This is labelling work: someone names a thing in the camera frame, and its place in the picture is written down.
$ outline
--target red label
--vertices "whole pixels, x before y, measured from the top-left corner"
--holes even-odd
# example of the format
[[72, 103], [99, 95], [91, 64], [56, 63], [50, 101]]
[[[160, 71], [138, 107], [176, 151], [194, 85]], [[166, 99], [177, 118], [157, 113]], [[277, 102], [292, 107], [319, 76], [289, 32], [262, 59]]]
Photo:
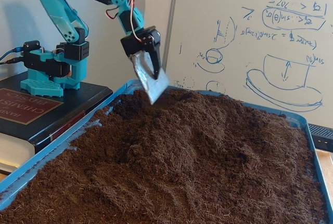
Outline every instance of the red label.
[[0, 89], [0, 118], [28, 125], [62, 102], [35, 97], [9, 89]]

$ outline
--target teal hexagonal base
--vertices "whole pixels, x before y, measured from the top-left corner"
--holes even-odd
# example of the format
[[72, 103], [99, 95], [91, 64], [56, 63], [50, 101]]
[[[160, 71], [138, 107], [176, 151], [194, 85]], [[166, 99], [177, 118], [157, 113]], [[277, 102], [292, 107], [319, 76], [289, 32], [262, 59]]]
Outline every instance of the teal hexagonal base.
[[34, 96], [62, 97], [63, 89], [59, 84], [52, 81], [23, 80], [21, 88]]

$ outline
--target wire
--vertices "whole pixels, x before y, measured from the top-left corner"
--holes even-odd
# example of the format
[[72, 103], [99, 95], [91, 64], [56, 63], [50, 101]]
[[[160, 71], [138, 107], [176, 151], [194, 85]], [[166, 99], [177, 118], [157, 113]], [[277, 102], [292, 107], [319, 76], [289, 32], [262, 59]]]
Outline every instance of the wire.
[[0, 58], [0, 61], [3, 60], [6, 56], [8, 56], [9, 54], [12, 54], [14, 51], [13, 50], [10, 50], [8, 52], [6, 52], [5, 54], [3, 54]]
[[132, 32], [133, 32], [133, 35], [134, 37], [139, 41], [139, 42], [142, 42], [142, 40], [140, 38], [138, 38], [138, 36], [136, 36], [136, 33], [134, 31], [134, 27], [133, 27], [133, 11], [134, 11], [134, 5], [135, 5], [135, 2], [134, 0], [131, 0], [131, 27], [132, 27]]
[[57, 48], [57, 49], [54, 49], [52, 52], [55, 54], [57, 52], [57, 50], [62, 50], [62, 51], [65, 51], [64, 49], [62, 48]]
[[3, 54], [0, 57], [0, 61], [3, 60], [4, 58], [6, 58], [9, 54], [12, 54], [13, 52], [21, 52], [21, 51], [23, 51], [23, 47], [16, 47], [16, 48], [6, 52], [5, 54]]
[[110, 16], [108, 12], [109, 12], [109, 11], [116, 10], [117, 8], [119, 8], [119, 7], [115, 7], [115, 8], [112, 8], [112, 9], [108, 9], [108, 10], [106, 10], [106, 11], [105, 11], [105, 15], [106, 15], [110, 20], [114, 20], [114, 19], [118, 16], [119, 12], [116, 13], [116, 15], [115, 15], [114, 17]]
[[10, 60], [7, 60], [5, 62], [0, 62], [0, 65], [2, 64], [15, 64], [18, 62], [22, 62], [23, 61], [23, 57], [17, 57], [17, 58], [12, 58]]

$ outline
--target whiteboard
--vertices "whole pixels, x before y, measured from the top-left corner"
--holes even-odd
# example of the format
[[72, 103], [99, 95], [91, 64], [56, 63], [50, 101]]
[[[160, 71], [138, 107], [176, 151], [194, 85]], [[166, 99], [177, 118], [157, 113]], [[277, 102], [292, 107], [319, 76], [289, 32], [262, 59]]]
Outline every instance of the whiteboard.
[[172, 85], [333, 128], [333, 0], [174, 0]]

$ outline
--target robotic arm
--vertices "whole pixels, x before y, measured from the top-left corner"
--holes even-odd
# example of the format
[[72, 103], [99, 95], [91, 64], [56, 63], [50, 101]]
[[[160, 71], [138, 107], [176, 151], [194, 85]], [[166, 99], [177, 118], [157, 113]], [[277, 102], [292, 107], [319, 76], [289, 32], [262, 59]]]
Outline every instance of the robotic arm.
[[[28, 79], [21, 82], [21, 88], [33, 95], [61, 97], [61, 90], [79, 89], [80, 82], [86, 77], [89, 42], [85, 39], [89, 29], [66, 0], [40, 1], [66, 42], [60, 43], [52, 52], [41, 50], [38, 41], [24, 44], [23, 57], [17, 61], [23, 61], [28, 68]], [[155, 27], [144, 29], [144, 18], [134, 7], [134, 0], [96, 1], [119, 9], [117, 17], [126, 33], [121, 39], [126, 55], [132, 57], [140, 51], [149, 53], [153, 78], [158, 80], [161, 71], [160, 34]]]

